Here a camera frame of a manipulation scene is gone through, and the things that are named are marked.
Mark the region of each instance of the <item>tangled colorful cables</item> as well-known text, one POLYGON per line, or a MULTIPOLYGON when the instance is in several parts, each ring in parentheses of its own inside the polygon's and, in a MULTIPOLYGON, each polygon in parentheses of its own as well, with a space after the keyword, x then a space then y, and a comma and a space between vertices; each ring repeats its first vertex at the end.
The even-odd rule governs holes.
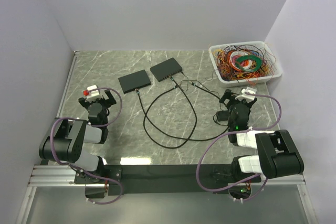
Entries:
POLYGON ((227 46, 213 52, 223 80, 247 80, 273 75, 273 63, 253 45, 227 46))

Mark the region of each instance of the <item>bin of cables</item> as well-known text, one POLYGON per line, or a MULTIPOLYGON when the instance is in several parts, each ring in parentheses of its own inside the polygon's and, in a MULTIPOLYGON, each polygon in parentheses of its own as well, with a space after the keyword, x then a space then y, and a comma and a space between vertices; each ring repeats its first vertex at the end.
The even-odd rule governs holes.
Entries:
POLYGON ((279 61, 262 41, 212 46, 209 54, 214 72, 224 87, 254 85, 282 74, 279 61))

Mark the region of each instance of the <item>marble tabletop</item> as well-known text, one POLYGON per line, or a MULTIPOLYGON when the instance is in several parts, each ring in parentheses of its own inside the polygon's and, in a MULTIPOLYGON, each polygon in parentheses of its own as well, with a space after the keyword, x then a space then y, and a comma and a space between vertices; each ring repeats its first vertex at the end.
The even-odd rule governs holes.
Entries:
MULTIPOLYGON (((217 91, 220 96, 225 89, 215 74, 208 51, 80 51, 76 52, 75 65, 67 86, 62 104, 62 116, 87 119, 87 111, 78 103, 83 90, 88 86, 111 87, 122 96, 123 108, 120 117, 111 124, 108 139, 104 144, 84 144, 84 149, 103 157, 108 164, 197 164, 206 147, 211 143, 187 142, 178 149, 165 149, 154 144, 143 129, 143 112, 135 92, 123 94, 118 78, 145 69, 151 85, 140 89, 145 108, 163 91, 174 87, 170 79, 158 82, 150 72, 150 67, 174 57, 183 67, 183 72, 190 80, 199 80, 207 88, 217 91)), ((180 83, 186 79, 181 73, 174 76, 180 83)), ((240 87, 231 88, 240 92, 240 87)), ((264 83, 254 86, 259 94, 268 94, 264 83)), ((212 95, 189 85, 186 91, 197 113, 198 124, 193 134, 194 139, 217 136, 225 127, 213 122, 213 115, 219 110, 218 100, 212 95)), ((112 119, 119 109, 119 99, 113 94, 117 104, 110 108, 112 119)), ((187 137, 194 125, 195 118, 191 107, 180 90, 176 89, 161 97, 152 107, 149 117, 165 132, 187 137)), ((249 125, 264 127, 276 120, 268 98, 258 98, 253 105, 249 125)), ((171 139, 157 131, 147 122, 146 128, 155 140, 167 146, 176 146, 181 140, 171 139)), ((236 147, 227 137, 220 139, 207 153, 204 164, 228 164, 233 157, 255 154, 254 149, 236 147)))

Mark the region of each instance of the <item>white plastic bin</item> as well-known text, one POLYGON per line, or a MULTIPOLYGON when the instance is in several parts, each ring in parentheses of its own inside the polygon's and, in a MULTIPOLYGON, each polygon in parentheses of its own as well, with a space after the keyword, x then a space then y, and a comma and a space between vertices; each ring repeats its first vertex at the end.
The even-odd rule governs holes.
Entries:
MULTIPOLYGON (((210 47, 209 48, 209 54, 210 54, 210 59, 211 59, 211 62, 214 66, 214 69, 218 69, 217 64, 216 64, 217 56, 214 54, 216 49, 225 49, 228 46, 242 46, 242 45, 252 45, 252 46, 255 46, 259 49, 265 48, 265 50, 263 50, 265 59, 272 62, 272 71, 274 73, 273 75, 258 77, 258 78, 250 78, 250 79, 248 79, 250 82, 253 82, 253 83, 267 82, 270 79, 278 78, 282 75, 282 69, 281 69, 281 66, 280 66, 280 63, 279 63, 279 59, 275 60, 275 58, 272 56, 273 53, 272 53, 271 49, 267 46, 267 44, 265 44, 262 41, 249 41, 249 42, 231 43, 231 44, 223 44, 223 45, 210 47)), ((245 48, 251 49, 251 50, 256 50, 254 47, 249 47, 249 46, 246 46, 245 48)), ((219 81, 223 84, 224 87, 241 86, 241 85, 249 84, 248 81, 244 80, 244 79, 243 80, 238 80, 238 81, 225 81, 220 76, 221 74, 219 73, 219 71, 215 71, 215 72, 218 76, 219 81)))

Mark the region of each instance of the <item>gray marble surface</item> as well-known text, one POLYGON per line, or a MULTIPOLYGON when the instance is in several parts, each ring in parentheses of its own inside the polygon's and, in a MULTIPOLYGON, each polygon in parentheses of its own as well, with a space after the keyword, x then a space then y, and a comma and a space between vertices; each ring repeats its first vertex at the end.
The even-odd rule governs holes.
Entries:
MULTIPOLYGON (((206 147, 211 143, 189 141, 183 147, 168 150, 154 144, 143 130, 143 112, 135 92, 123 94, 118 78, 142 69, 147 71, 152 82, 151 86, 142 88, 140 95, 145 108, 163 91, 174 86, 170 79, 157 82, 150 72, 150 67, 166 59, 175 57, 183 67, 189 79, 197 79, 210 90, 217 91, 220 96, 225 88, 214 74, 209 53, 207 51, 81 51, 77 52, 75 66, 67 88, 62 116, 87 119, 87 111, 78 103, 83 90, 88 86, 111 87, 120 92, 123 108, 118 120, 109 126, 107 141, 103 144, 84 144, 84 149, 106 159, 108 164, 197 164, 206 147)), ((179 83, 186 79, 181 73, 174 76, 179 83)), ((231 88, 240 92, 241 87, 231 88)), ((264 83, 254 86, 258 93, 268 94, 264 83)), ((197 128, 193 134, 195 139, 205 139, 221 133, 225 127, 215 124, 213 115, 219 110, 218 100, 212 95, 189 86, 186 91, 198 117, 197 128)), ((119 109, 117 104, 110 108, 113 118, 119 109)), ((194 115, 186 98, 180 90, 174 90, 161 97, 152 107, 149 117, 161 129, 171 135, 187 137, 194 124, 194 115)), ((258 98, 250 115, 250 126, 262 127, 273 124, 276 120, 274 110, 268 98, 258 98)), ((158 132, 150 123, 146 127, 158 142, 167 146, 176 146, 181 141, 171 139, 158 132)), ((255 150, 235 147, 227 137, 220 139, 204 158, 205 164, 230 163, 235 156, 255 154, 255 150)))

